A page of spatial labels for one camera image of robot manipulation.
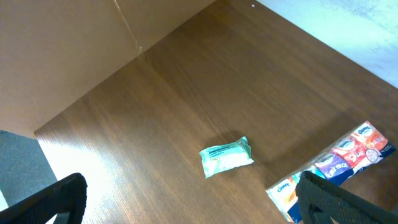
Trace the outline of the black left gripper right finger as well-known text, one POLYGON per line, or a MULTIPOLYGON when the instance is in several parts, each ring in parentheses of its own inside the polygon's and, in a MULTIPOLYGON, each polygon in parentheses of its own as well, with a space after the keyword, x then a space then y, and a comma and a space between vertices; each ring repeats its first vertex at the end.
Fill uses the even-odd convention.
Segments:
POLYGON ((397 215, 309 171, 302 172, 296 195, 304 223, 397 223, 397 215))

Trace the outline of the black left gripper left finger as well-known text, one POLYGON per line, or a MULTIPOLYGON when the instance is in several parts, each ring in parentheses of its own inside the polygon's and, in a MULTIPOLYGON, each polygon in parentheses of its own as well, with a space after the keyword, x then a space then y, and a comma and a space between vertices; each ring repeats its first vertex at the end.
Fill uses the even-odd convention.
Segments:
POLYGON ((81 224, 85 214, 87 183, 74 173, 1 212, 1 224, 46 223, 58 213, 68 213, 67 224, 81 224))

